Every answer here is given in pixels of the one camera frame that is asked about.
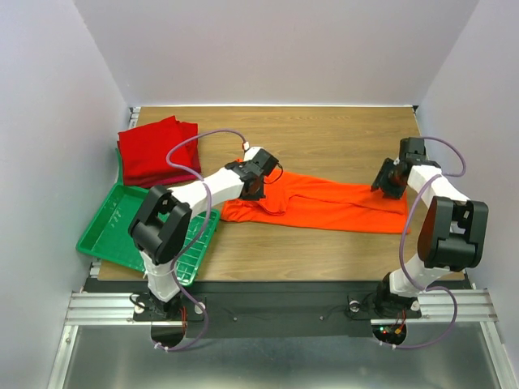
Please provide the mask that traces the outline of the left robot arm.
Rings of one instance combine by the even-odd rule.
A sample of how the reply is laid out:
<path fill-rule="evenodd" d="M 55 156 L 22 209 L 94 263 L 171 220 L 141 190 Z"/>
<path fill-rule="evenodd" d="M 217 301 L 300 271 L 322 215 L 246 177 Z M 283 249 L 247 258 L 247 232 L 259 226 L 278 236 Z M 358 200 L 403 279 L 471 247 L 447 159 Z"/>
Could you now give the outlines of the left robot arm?
<path fill-rule="evenodd" d="M 271 153 L 251 147 L 243 161 L 232 161 L 206 178 L 149 190 L 128 232 L 144 262 L 152 309 L 161 318 L 174 318 L 180 311 L 175 262 L 190 247 L 185 240 L 191 220 L 226 201 L 262 199 L 265 178 L 279 166 Z"/>

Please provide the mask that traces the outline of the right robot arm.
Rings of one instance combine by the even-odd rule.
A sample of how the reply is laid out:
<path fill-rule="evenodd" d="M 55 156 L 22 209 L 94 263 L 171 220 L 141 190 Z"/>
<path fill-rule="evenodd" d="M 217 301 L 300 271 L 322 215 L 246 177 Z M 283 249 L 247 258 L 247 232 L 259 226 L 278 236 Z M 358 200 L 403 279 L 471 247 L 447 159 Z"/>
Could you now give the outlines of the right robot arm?
<path fill-rule="evenodd" d="M 418 295 L 451 273 L 475 268 L 483 256 L 488 206 L 469 199 L 449 181 L 440 165 L 427 157 L 426 138 L 400 141 L 398 157 L 384 160 L 371 188 L 388 199 L 416 193 L 427 214 L 418 235 L 415 255 L 380 281 L 373 297 L 374 311 L 382 317 L 418 310 Z"/>

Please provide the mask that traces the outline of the orange t shirt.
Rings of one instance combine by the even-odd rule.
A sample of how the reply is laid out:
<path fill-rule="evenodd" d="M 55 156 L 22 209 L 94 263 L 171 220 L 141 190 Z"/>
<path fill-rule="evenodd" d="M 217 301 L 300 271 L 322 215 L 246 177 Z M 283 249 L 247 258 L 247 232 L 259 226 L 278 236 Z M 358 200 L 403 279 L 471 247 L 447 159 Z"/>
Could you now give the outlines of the orange t shirt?
<path fill-rule="evenodd" d="M 405 197 L 385 198 L 367 184 L 340 183 L 274 169 L 264 197 L 224 203 L 227 222 L 259 222 L 356 233 L 400 234 L 408 217 Z"/>

